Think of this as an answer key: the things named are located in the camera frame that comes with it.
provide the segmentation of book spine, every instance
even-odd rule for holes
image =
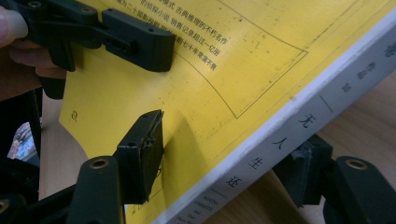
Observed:
[[[154,222],[203,222],[395,70],[396,9]]]

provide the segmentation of wooden table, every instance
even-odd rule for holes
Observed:
[[[396,72],[318,134],[333,156],[354,156],[374,164],[396,189]],[[40,198],[76,183],[87,160],[59,124],[62,101],[44,99]],[[206,223],[324,223],[322,205],[296,208],[273,172],[228,203]]]

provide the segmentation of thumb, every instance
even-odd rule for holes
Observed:
[[[0,7],[0,48],[17,38],[26,37],[27,33],[27,24],[21,14]]]

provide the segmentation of book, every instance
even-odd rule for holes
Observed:
[[[166,73],[74,48],[60,122],[89,158],[164,111],[161,172],[128,222],[204,221],[396,69],[395,1],[81,2],[177,36]]]

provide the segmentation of yellow book cover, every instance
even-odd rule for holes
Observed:
[[[394,0],[81,2],[176,35],[169,72],[75,47],[66,80],[60,121],[89,158],[164,111],[161,173],[131,223],[205,220],[396,68]]]

